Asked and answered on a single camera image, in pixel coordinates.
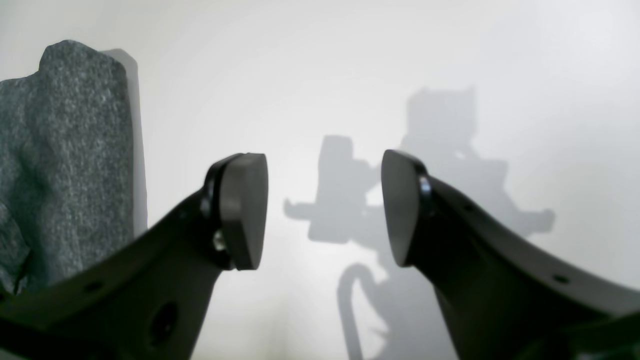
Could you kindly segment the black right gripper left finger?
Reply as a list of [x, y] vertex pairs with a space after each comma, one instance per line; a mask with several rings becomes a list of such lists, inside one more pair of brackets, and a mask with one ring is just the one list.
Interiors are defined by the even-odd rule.
[[263, 153], [213, 164], [201, 189], [103, 262], [1, 303], [1, 350], [25, 360], [188, 360], [217, 278], [258, 269]]

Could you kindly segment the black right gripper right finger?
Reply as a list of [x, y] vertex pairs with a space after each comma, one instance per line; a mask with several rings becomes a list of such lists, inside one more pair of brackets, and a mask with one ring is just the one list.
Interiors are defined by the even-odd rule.
[[389, 149], [382, 197], [396, 264], [434, 287], [460, 360], [637, 360], [640, 294], [519, 237]]

